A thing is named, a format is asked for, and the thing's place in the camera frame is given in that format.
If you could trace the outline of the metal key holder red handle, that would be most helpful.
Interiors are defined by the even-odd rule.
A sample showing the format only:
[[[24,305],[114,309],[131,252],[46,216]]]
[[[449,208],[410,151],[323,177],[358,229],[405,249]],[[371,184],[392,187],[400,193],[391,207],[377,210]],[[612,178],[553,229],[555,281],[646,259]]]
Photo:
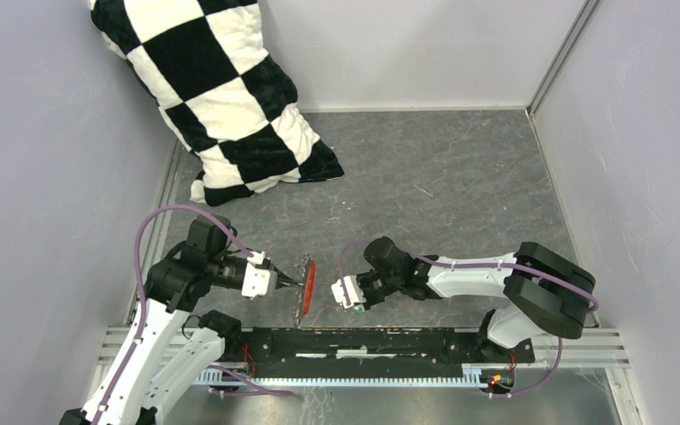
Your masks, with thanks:
[[[313,287],[315,284],[315,275],[316,261],[314,256],[312,254],[306,254],[302,258],[299,268],[299,292],[297,293],[297,305],[293,318],[294,328],[301,328],[302,320],[307,314],[309,314],[313,296]]]

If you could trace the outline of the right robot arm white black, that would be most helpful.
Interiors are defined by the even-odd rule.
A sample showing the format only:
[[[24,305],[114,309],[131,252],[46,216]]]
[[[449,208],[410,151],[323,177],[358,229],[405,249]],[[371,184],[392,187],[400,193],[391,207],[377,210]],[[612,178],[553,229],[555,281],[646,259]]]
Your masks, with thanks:
[[[400,293],[417,301],[456,297],[507,300],[487,313],[475,347],[498,361],[524,340],[540,334],[576,340],[588,314],[599,308],[594,276],[540,243],[523,242],[515,252],[481,259],[424,256],[382,236],[364,252],[370,270],[341,273],[332,285],[335,301],[364,312]]]

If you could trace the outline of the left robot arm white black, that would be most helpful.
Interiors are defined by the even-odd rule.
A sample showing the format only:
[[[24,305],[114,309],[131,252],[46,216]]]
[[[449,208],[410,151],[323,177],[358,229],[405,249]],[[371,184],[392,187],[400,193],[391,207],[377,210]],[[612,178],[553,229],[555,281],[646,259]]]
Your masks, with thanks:
[[[243,349],[241,322],[212,310],[201,315],[187,343],[162,361],[198,301],[213,287],[254,299],[283,287],[304,287],[263,251],[247,248],[226,218],[201,212],[147,274],[135,273],[138,302],[120,351],[83,406],[65,411],[63,424],[161,424],[194,381],[217,360]]]

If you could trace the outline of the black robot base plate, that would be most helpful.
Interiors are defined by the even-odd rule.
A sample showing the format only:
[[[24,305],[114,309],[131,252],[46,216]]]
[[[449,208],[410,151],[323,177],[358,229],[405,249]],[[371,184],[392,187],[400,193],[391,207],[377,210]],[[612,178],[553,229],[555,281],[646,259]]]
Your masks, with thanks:
[[[535,359],[529,339],[505,349],[463,328],[253,328],[220,357],[255,366],[258,378],[458,377],[464,365]]]

